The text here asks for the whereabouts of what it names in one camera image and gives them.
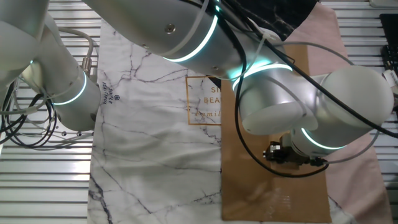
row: white marble print cloth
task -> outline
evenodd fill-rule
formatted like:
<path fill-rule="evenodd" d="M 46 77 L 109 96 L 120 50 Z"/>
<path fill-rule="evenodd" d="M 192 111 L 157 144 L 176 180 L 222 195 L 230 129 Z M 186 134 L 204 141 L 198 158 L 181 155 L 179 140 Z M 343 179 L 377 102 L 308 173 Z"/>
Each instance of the white marble print cloth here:
<path fill-rule="evenodd" d="M 186 77 L 199 75 L 103 22 L 89 224 L 228 223 L 221 220 L 221 127 L 188 125 L 186 92 L 193 87 Z M 200 116 L 200 99 L 190 96 L 197 104 L 191 123 L 217 123 Z M 356 223 L 331 199 L 330 205 L 333 223 Z"/>

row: black wire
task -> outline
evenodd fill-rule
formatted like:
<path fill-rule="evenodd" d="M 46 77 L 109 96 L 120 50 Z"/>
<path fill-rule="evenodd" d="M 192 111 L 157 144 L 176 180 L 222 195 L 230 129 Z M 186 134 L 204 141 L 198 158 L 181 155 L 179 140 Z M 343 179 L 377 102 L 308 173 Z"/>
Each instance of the black wire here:
<path fill-rule="evenodd" d="M 287 55 L 287 54 L 285 54 L 285 53 L 283 53 L 283 52 L 281 52 L 285 57 L 287 57 L 287 58 L 289 58 L 289 59 L 291 59 L 291 61 L 292 61 L 292 63 L 293 64 L 295 64 L 296 63 L 296 59 L 294 59 L 294 58 L 292 58 L 292 57 L 290 57 L 289 55 Z"/>
<path fill-rule="evenodd" d="M 55 131 L 55 128 L 56 128 L 56 126 L 57 126 L 57 112 L 54 110 L 53 104 L 51 103 L 50 100 L 47 100 L 47 101 L 45 102 L 45 104 L 46 104 L 47 110 L 48 110 L 48 112 L 49 112 L 49 122 L 51 122 L 51 120 L 52 120 L 51 111 L 53 110 L 53 112 L 54 112 L 54 118 L 55 118 L 55 120 L 54 120 L 53 127 L 52 127 L 52 129 L 51 129 L 51 132 L 50 132 L 50 126 L 49 126 L 49 127 L 47 128 L 46 133 L 43 135 L 43 137 L 42 137 L 40 140 L 38 140 L 37 142 L 33 143 L 33 144 L 25 144 L 25 143 L 22 142 L 17 136 L 14 136 L 14 138 L 15 138 L 16 140 L 11 139 L 11 141 L 12 141 L 13 143 L 17 144 L 18 146 L 28 147 L 28 148 L 31 148 L 31 149 L 36 149 L 36 148 L 42 147 L 42 146 L 44 146 L 45 144 L 48 143 L 48 141 L 49 141 L 50 138 L 52 137 L 52 135 L 53 135 L 53 133 L 54 133 L 54 131 Z"/>
<path fill-rule="evenodd" d="M 15 85 L 14 82 L 11 83 L 11 85 L 7 91 L 7 94 L 4 98 L 3 108 L 8 107 L 9 99 L 11 98 L 12 92 L 14 91 L 14 85 Z M 5 125 L 1 125 L 0 134 L 13 128 L 15 125 L 17 125 L 19 122 L 21 122 L 22 119 L 24 119 L 24 115 L 21 115 L 16 121 L 14 121 L 12 124 L 10 124 L 7 127 L 5 127 Z"/>
<path fill-rule="evenodd" d="M 262 33 L 259 29 L 249 20 L 244 11 L 236 4 L 234 0 L 223 0 L 224 3 L 228 4 L 237 16 L 248 26 L 250 29 L 260 38 L 262 39 Z"/>
<path fill-rule="evenodd" d="M 223 5 L 226 6 L 229 10 L 231 10 L 231 12 L 238 17 L 238 19 L 240 19 L 241 21 L 244 19 L 244 17 L 246 17 L 245 15 L 242 15 L 241 13 L 236 12 L 236 9 L 234 8 L 233 5 L 231 5 L 229 3 L 229 1 L 223 1 Z M 231 22 L 230 20 L 228 20 L 227 17 L 224 17 L 224 19 L 226 19 L 229 23 L 231 23 L 232 25 L 234 25 L 236 28 L 239 29 L 239 26 L 237 26 L 234 22 Z M 241 30 L 242 32 L 253 32 L 252 30 Z"/>
<path fill-rule="evenodd" d="M 38 94 L 38 95 L 36 95 L 34 98 L 33 98 L 33 100 L 32 100 L 32 102 L 30 103 L 30 105 L 29 106 L 34 106 L 35 104 L 36 104 L 36 102 L 41 98 L 41 97 L 43 97 L 43 95 L 41 95 L 41 94 Z M 10 106 L 8 105 L 8 106 L 6 106 L 7 104 L 8 104 L 8 101 L 11 99 L 11 97 L 10 96 L 6 96 L 6 100 L 4 101 L 4 108 L 5 107 L 7 107 L 6 108 L 6 110 L 7 111 L 9 111 L 9 108 L 10 108 Z M 4 127 L 4 125 L 5 125 L 5 119 L 4 119 L 4 115 L 1 117 L 1 121 L 2 121 L 2 127 Z M 6 141 L 8 141 L 8 140 L 12 140 L 12 137 L 15 137 L 15 135 L 18 133 L 18 131 L 21 129 L 21 127 L 24 125 L 24 123 L 25 123 L 25 120 L 26 120 L 26 115 L 23 115 L 23 119 L 21 120 L 21 122 L 20 122 L 20 124 L 18 125 L 18 127 L 15 129 L 15 130 L 12 130 L 12 128 L 10 128 L 12 131 L 9 133 L 8 132 L 8 130 L 6 131 L 6 137 L 2 140 L 2 141 L 0 141 L 0 144 L 3 144 L 3 143 L 5 143 Z"/>
<path fill-rule="evenodd" d="M 239 56 L 241 57 L 242 60 L 242 73 L 244 73 L 247 69 L 247 59 L 246 59 L 246 53 L 239 42 L 239 39 L 235 36 L 235 33 L 231 30 L 230 26 L 226 23 L 226 21 L 223 19 L 222 15 L 220 15 L 218 12 L 215 12 L 218 16 L 218 24 L 220 27 L 224 30 L 225 34 L 229 37 L 229 39 L 232 41 L 234 47 L 238 51 Z M 239 105 L 240 105 L 240 94 L 241 94 L 241 89 L 242 89 L 242 84 L 243 84 L 244 78 L 242 77 L 238 83 L 238 89 L 236 90 L 236 101 L 235 101 L 235 110 L 234 110 L 234 118 L 235 118 L 235 126 L 236 126 L 236 132 L 238 133 L 239 140 L 242 142 L 243 147 L 245 148 L 246 152 L 256 161 L 261 167 L 265 168 L 269 172 L 279 175 L 281 177 L 288 177 L 288 178 L 304 178 L 304 177 L 310 177 L 315 174 L 319 174 L 326 170 L 329 165 L 325 165 L 321 169 L 318 169 L 314 172 L 308 173 L 308 174 L 299 174 L 299 175 L 293 175 L 293 174 L 286 174 L 282 172 L 278 172 L 267 165 L 265 165 L 263 162 L 261 162 L 250 150 L 249 146 L 246 144 L 243 135 L 241 133 L 240 127 L 239 127 Z"/>

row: white cable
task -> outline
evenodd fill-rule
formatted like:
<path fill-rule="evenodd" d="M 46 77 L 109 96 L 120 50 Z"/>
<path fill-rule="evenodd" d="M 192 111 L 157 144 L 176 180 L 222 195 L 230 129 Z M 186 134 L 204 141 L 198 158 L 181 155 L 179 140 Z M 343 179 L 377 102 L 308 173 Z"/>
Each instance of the white cable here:
<path fill-rule="evenodd" d="M 273 46 L 281 46 L 281 45 L 310 45 L 313 47 L 318 47 L 320 49 L 323 50 L 327 50 L 330 53 L 335 54 L 336 56 L 338 56 L 339 58 L 343 59 L 344 61 L 348 62 L 350 65 L 355 65 L 352 61 L 350 61 L 348 58 L 344 57 L 343 55 L 341 55 L 340 53 L 338 53 L 335 50 L 332 50 L 328 47 L 322 46 L 320 44 L 314 44 L 314 43 L 310 43 L 310 42 L 279 42 L 279 43 L 273 43 Z"/>
<path fill-rule="evenodd" d="M 36 113 L 38 112 L 39 108 L 41 108 L 45 102 L 46 102 L 47 98 L 44 98 L 43 101 L 41 102 L 41 104 L 37 105 L 37 106 L 30 106 L 28 108 L 22 109 L 22 110 L 17 110 L 17 111 L 0 111 L 1 115 L 15 115 L 15 114 L 25 114 L 25 115 L 29 115 L 32 113 Z"/>
<path fill-rule="evenodd" d="M 376 142 L 376 140 L 379 137 L 379 135 L 380 135 L 380 131 L 377 131 L 377 133 L 373 137 L 373 140 L 361 152 L 359 152 L 359 153 L 357 153 L 357 154 L 355 154 L 353 156 L 347 157 L 345 159 L 339 159 L 339 160 L 336 160 L 336 161 L 328 161 L 325 164 L 336 164 L 336 163 L 340 163 L 340 162 L 347 162 L 347 161 L 350 161 L 352 159 L 357 158 L 358 156 L 364 154 L 367 150 L 369 150 L 373 146 L 373 144 Z"/>
<path fill-rule="evenodd" d="M 21 107 L 19 106 L 19 103 L 18 103 L 18 100 L 17 100 L 17 97 L 16 97 L 16 93 L 14 92 L 13 94 L 12 94 L 12 96 L 13 96 L 13 98 L 14 98 L 14 103 L 15 103 L 15 106 L 17 107 L 17 109 L 21 109 Z M 45 120 L 43 120 L 43 121 L 31 121 L 28 117 L 26 117 L 26 121 L 28 121 L 28 122 L 30 122 L 31 124 L 33 124 L 34 126 L 36 126 L 37 128 L 39 128 L 39 129 L 43 129 L 44 131 L 42 131 L 41 133 L 36 133 L 36 134 L 24 134 L 24 133 L 19 133 L 20 135 L 23 135 L 23 136 L 25 136 L 25 137 L 30 137 L 30 138 L 33 138 L 33 137 L 36 137 L 36 136 L 38 136 L 38 135 L 41 135 L 41 134 L 43 134 L 44 132 L 46 132 L 47 130 L 48 130 L 48 128 L 50 128 L 50 126 L 51 126 L 51 124 L 52 124 L 52 122 L 54 121 L 54 119 L 55 119 L 55 113 L 53 113 L 53 115 L 52 115 L 52 117 L 51 117 L 51 120 L 49 121 L 49 125 L 47 126 L 47 128 L 43 128 L 43 127 L 40 127 L 38 124 L 43 124 L 43 123 L 45 123 L 46 121 L 48 121 L 50 118 L 46 118 Z"/>
<path fill-rule="evenodd" d="M 207 6 L 209 5 L 209 1 L 210 0 L 205 0 L 205 2 L 203 3 L 203 5 L 200 9 L 200 12 L 195 19 L 195 22 L 193 23 L 191 29 L 189 30 L 188 34 L 184 37 L 184 39 L 177 46 L 175 46 L 172 50 L 169 50 L 168 52 L 159 54 L 159 55 L 161 55 L 163 57 L 172 55 L 175 52 L 178 52 L 179 50 L 181 50 L 190 41 L 190 39 L 193 37 L 193 35 L 197 31 L 197 29 L 200 25 L 200 22 L 203 20 L 203 18 L 205 16 Z"/>
<path fill-rule="evenodd" d="M 16 103 L 16 106 L 17 106 L 17 108 L 18 108 L 18 107 L 19 107 L 19 103 L 18 103 L 17 101 L 15 101 L 15 103 Z M 54 122 L 54 120 L 55 120 L 55 113 L 53 113 L 53 115 L 52 115 L 52 117 L 51 117 L 51 120 L 49 121 L 49 124 L 47 125 L 47 128 L 43 128 L 43 127 L 39 126 L 38 124 L 43 124 L 43 123 L 45 123 L 46 121 L 49 120 L 49 118 L 46 118 L 46 119 L 43 120 L 43 121 L 31 121 L 29 118 L 26 118 L 26 120 L 27 120 L 29 123 L 33 124 L 36 128 L 39 128 L 39 129 L 44 130 L 44 131 L 42 131 L 41 133 L 37 133 L 37 134 L 27 134 L 27 135 L 24 135 L 24 136 L 27 136 L 27 137 L 37 136 L 37 135 L 43 134 L 44 132 L 46 132 L 46 131 L 48 130 L 48 128 L 51 126 L 51 124 L 52 124 L 52 123 Z M 60 134 L 62 134 L 62 133 L 64 133 L 64 132 L 63 132 L 63 131 L 54 131 L 54 133 L 60 133 Z"/>
<path fill-rule="evenodd" d="M 91 56 L 93 54 L 93 49 L 94 49 L 94 41 L 89 35 L 87 35 L 86 33 L 81 32 L 81 31 L 74 30 L 74 29 L 69 29 L 69 28 L 66 28 L 66 27 L 58 27 L 58 30 L 60 32 L 66 32 L 66 33 L 69 33 L 69 34 L 75 34 L 75 35 L 78 35 L 80 37 L 83 37 L 83 38 L 87 39 L 88 40 L 88 51 L 87 51 L 87 56 L 86 57 L 91 58 Z"/>
<path fill-rule="evenodd" d="M 262 49 L 262 46 L 264 46 L 264 42 L 266 41 L 266 39 L 267 39 L 268 37 L 269 37 L 269 36 L 268 36 L 266 33 L 263 33 L 262 39 L 261 39 L 260 44 L 259 44 L 259 47 L 257 48 L 256 55 L 254 56 L 253 61 L 250 63 L 250 65 L 248 66 L 248 68 L 246 69 L 246 71 L 244 71 L 244 73 L 242 73 L 242 74 L 240 74 L 239 76 L 234 77 L 234 78 L 218 78 L 218 77 L 217 77 L 217 78 L 218 78 L 219 80 L 237 80 L 237 79 L 243 77 L 248 71 L 250 71 L 250 68 L 251 68 L 251 67 L 254 65 L 254 63 L 256 62 L 258 56 L 260 55 L 260 51 L 261 51 L 261 49 Z"/>

